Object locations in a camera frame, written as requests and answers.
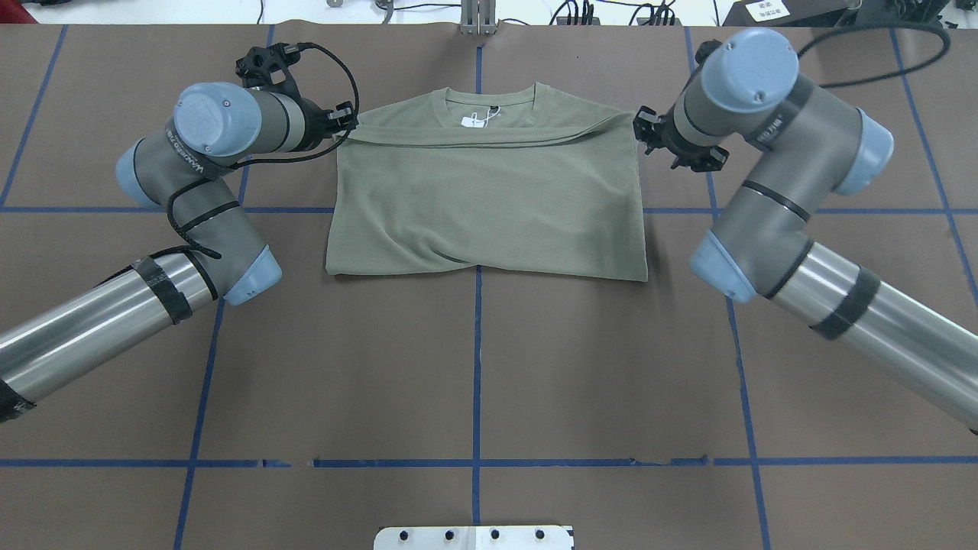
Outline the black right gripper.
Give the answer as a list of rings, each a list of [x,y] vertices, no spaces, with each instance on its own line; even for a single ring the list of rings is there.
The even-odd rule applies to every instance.
[[[661,115],[648,105],[642,105],[633,116],[633,136],[643,144],[643,154],[667,149],[674,154],[671,170],[679,167],[691,172],[718,172],[729,160],[729,152],[717,145],[695,145],[681,135],[671,115]]]

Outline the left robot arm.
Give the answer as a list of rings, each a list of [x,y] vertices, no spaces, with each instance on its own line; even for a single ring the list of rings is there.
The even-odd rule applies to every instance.
[[[265,237],[225,183],[252,163],[314,160],[349,136],[360,99],[319,108],[293,84],[193,84],[161,130],[115,167],[119,187],[164,213],[178,246],[138,258],[83,295],[2,335],[2,421],[218,299],[237,306],[282,279]]]

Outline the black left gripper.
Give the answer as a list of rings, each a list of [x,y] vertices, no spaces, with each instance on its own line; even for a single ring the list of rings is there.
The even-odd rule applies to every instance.
[[[294,152],[309,152],[328,137],[345,140],[358,125],[359,108],[356,102],[343,102],[333,109],[324,109],[314,101],[302,98],[297,105],[303,113],[304,129]]]

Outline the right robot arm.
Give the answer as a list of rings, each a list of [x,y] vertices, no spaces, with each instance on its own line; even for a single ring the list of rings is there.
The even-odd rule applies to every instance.
[[[975,432],[976,336],[807,234],[828,196],[856,194],[881,174],[895,142],[834,85],[805,76],[800,58],[776,29],[744,28],[700,45],[668,111],[636,113],[633,135],[646,152],[673,154],[673,167],[722,170],[730,136],[760,153],[691,270],[734,302],[778,304]]]

